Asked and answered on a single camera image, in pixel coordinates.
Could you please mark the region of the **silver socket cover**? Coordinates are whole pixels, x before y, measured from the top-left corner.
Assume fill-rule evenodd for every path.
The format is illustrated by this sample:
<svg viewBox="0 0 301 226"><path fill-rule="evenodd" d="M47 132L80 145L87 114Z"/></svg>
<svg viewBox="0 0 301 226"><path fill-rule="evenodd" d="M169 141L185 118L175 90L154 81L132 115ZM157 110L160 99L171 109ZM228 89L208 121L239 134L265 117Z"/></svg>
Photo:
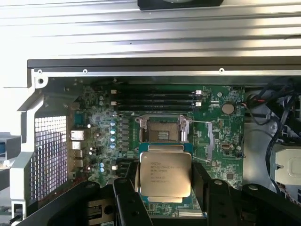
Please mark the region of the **silver socket cover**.
<svg viewBox="0 0 301 226"><path fill-rule="evenodd" d="M180 121L181 142L188 143L191 119L187 118L184 115L180 115L179 121Z"/></svg>

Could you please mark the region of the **black RAM slot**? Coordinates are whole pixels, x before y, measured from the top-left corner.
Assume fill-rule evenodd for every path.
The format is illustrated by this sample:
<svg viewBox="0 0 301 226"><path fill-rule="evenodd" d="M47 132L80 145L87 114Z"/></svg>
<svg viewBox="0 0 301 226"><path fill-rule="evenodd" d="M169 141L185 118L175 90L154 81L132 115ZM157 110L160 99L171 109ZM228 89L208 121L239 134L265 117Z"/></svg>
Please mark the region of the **black RAM slot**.
<svg viewBox="0 0 301 226"><path fill-rule="evenodd" d="M193 94L116 94L111 96L112 99L125 100L125 99L179 99L179 100L199 100L202 95Z"/></svg>
<svg viewBox="0 0 301 226"><path fill-rule="evenodd" d="M187 94L187 95L202 95L202 90L159 90L159 89L111 89L111 94L150 94L150 95L173 95L173 94Z"/></svg>
<svg viewBox="0 0 301 226"><path fill-rule="evenodd" d="M195 105L202 104L200 100L136 100L136 99L128 99L128 100L113 100L111 101L112 106L121 106L121 105Z"/></svg>
<svg viewBox="0 0 301 226"><path fill-rule="evenodd" d="M193 112L201 108L193 105L118 105L114 106L115 111L132 111L132 112Z"/></svg>

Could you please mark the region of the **open grey PC case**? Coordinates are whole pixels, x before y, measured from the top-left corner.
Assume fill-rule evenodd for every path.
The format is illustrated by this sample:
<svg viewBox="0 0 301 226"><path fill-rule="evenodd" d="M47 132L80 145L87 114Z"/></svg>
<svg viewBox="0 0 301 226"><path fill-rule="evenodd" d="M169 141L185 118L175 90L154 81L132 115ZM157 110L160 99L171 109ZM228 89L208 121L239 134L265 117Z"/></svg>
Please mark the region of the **open grey PC case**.
<svg viewBox="0 0 301 226"><path fill-rule="evenodd" d="M243 87L242 186L259 184L301 207L301 186L276 190L270 177L273 146L301 145L301 57L45 59L28 60L27 72L32 85L19 108L21 151L10 171L12 226L86 182L68 177L71 104L85 86L118 82ZM153 226L207 226L192 185L182 203L140 197Z"/></svg>

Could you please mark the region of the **silver narrow card slot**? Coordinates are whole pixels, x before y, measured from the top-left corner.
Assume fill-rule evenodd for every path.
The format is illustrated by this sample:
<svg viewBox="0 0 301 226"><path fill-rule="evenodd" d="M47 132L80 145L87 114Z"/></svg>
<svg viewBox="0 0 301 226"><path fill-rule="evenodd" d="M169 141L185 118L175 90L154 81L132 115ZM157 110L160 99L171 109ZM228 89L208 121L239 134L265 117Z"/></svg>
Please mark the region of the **silver narrow card slot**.
<svg viewBox="0 0 301 226"><path fill-rule="evenodd" d="M213 134L213 124L208 123L207 127L208 127L207 136L209 137L209 145L208 145L208 148L207 148L207 160L211 161L213 150L214 150L214 147L215 147L215 138L214 138L214 134Z"/></svg>

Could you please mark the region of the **grey metal disk bay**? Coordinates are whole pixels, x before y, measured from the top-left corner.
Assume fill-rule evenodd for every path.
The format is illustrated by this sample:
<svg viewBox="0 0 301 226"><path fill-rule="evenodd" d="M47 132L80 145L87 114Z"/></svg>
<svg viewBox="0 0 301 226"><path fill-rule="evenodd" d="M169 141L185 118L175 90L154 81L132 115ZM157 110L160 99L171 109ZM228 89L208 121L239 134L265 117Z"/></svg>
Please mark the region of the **grey metal disk bay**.
<svg viewBox="0 0 301 226"><path fill-rule="evenodd" d="M270 177L276 190L278 185L301 186L301 145L277 143L273 146Z"/></svg>

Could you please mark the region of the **green motherboard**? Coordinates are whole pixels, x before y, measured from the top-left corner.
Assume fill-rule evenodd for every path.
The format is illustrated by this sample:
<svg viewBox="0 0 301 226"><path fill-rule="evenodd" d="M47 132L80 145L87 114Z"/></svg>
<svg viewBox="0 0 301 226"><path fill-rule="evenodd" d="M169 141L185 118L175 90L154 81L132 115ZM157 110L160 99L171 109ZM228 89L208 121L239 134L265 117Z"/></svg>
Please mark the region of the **green motherboard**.
<svg viewBox="0 0 301 226"><path fill-rule="evenodd" d="M202 90L201 109L193 112L132 112L115 111L111 105L111 89ZM105 186L110 180L124 177L129 164L139 160L139 123L135 118L145 114L177 114L191 120L211 121L215 147L210 163L200 162L209 176L227 181L239 189L243 180L244 100L243 87L212 85L89 85L71 104L68 122L71 130L84 130L83 168L70 169L72 182L93 181ZM224 103L232 103L231 115L222 112ZM190 123L189 142L193 156L207 159L209 137L205 123Z"/></svg>

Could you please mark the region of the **grey and blue parts rack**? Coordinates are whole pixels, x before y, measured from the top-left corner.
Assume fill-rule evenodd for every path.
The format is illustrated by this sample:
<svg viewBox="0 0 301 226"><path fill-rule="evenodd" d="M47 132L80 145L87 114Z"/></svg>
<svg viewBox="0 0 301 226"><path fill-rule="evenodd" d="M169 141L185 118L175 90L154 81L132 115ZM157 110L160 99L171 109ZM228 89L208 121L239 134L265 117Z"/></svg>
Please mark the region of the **grey and blue parts rack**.
<svg viewBox="0 0 301 226"><path fill-rule="evenodd" d="M10 169L21 151L21 137L0 132L0 170Z"/></svg>

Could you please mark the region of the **silver rear port block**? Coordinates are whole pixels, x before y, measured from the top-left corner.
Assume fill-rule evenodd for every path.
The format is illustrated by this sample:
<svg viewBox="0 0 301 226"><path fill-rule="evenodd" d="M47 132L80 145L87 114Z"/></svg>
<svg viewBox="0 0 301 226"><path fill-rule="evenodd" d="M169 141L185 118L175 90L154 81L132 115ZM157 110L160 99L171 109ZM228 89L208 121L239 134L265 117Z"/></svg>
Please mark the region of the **silver rear port block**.
<svg viewBox="0 0 301 226"><path fill-rule="evenodd" d="M69 140L69 168L83 168L84 130L71 130Z"/></svg>

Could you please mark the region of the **black flat base plate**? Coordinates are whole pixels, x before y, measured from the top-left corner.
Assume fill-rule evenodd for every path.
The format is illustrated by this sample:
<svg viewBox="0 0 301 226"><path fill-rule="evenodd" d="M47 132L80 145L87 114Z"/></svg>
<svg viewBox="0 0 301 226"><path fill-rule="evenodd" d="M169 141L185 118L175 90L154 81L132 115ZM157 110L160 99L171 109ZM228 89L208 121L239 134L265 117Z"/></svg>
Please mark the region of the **black flat base plate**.
<svg viewBox="0 0 301 226"><path fill-rule="evenodd" d="M224 0L137 0L141 11L180 8L219 7Z"/></svg>

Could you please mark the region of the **CPU socket with metal frame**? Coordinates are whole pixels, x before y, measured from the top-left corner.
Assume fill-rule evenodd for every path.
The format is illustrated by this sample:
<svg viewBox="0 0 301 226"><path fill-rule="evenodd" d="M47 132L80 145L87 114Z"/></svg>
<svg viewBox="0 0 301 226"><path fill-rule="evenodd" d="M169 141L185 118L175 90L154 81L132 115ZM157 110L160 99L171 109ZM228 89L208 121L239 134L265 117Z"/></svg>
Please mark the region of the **CPU socket with metal frame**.
<svg viewBox="0 0 301 226"><path fill-rule="evenodd" d="M141 143L182 143L180 115L145 114L135 118L139 123L139 141Z"/></svg>

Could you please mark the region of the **round silver coin battery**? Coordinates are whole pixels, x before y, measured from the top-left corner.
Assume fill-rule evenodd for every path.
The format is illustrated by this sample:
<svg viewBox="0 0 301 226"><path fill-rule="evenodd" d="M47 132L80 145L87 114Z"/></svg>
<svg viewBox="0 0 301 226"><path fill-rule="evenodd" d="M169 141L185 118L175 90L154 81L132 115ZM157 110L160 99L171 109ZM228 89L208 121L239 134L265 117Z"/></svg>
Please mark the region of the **round silver coin battery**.
<svg viewBox="0 0 301 226"><path fill-rule="evenodd" d="M232 103L224 103L222 105L222 112L227 115L233 114L235 111L235 106Z"/></svg>

